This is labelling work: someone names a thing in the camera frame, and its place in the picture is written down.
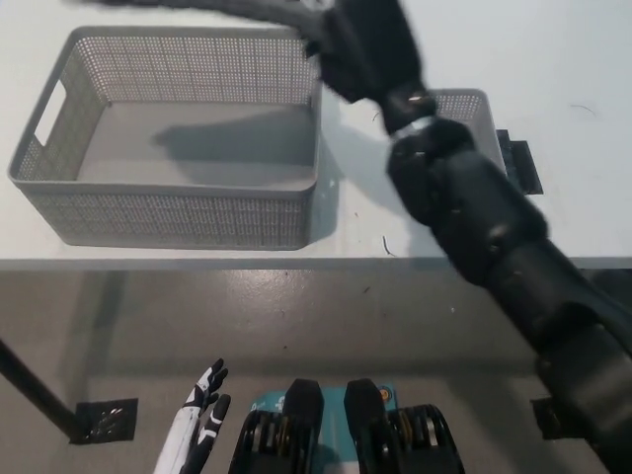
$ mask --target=black table leg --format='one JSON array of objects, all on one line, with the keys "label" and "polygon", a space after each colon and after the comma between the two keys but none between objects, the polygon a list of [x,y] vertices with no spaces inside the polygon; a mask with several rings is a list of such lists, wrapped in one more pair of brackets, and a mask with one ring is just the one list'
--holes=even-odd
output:
[{"label": "black table leg", "polygon": [[0,340],[0,373],[51,420],[71,441],[85,439],[90,427],[84,426],[25,364]]}]

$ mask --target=gray floor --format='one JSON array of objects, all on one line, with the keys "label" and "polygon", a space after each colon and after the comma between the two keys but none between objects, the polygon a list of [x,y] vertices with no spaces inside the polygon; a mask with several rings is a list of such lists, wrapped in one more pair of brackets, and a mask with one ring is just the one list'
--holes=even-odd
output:
[{"label": "gray floor", "polygon": [[136,438],[70,446],[0,379],[0,472],[151,473],[192,383],[222,356],[233,396],[204,472],[226,472],[254,398],[296,376],[372,376],[443,410],[469,474],[604,472],[544,442],[532,354],[451,272],[1,274],[1,337],[68,403],[140,400]]}]

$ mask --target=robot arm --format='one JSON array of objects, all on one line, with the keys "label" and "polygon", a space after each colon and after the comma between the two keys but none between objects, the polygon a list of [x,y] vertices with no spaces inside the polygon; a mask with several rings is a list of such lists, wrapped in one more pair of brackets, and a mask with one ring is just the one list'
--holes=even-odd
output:
[{"label": "robot arm", "polygon": [[408,212],[537,351],[552,397],[540,406],[542,423],[572,425],[610,472],[632,472],[632,314],[548,240],[544,217],[476,151],[468,129],[436,116],[397,0],[337,0],[320,14],[296,0],[102,3],[218,10],[298,29],[325,84],[380,107],[392,139],[387,173]]}]

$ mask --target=basket handle hole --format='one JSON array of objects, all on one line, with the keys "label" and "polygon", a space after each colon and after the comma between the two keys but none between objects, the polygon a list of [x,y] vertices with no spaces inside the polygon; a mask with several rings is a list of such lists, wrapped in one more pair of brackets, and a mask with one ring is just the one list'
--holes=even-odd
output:
[{"label": "basket handle hole", "polygon": [[52,132],[55,122],[59,117],[59,112],[61,112],[61,108],[63,107],[65,100],[66,88],[63,87],[63,84],[61,84],[60,81],[57,81],[55,88],[52,90],[52,94],[50,94],[50,97],[48,98],[48,104],[46,104],[46,108],[41,114],[38,127],[36,128],[36,138],[41,146],[46,146],[48,144],[50,133]]}]

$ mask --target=gray plastic basket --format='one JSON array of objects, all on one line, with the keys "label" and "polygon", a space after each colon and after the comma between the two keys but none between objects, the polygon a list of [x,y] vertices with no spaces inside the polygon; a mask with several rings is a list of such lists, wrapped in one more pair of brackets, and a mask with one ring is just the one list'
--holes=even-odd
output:
[{"label": "gray plastic basket", "polygon": [[[36,128],[58,82],[66,98],[42,144]],[[82,28],[9,174],[68,244],[298,249],[318,91],[289,30]]]}]

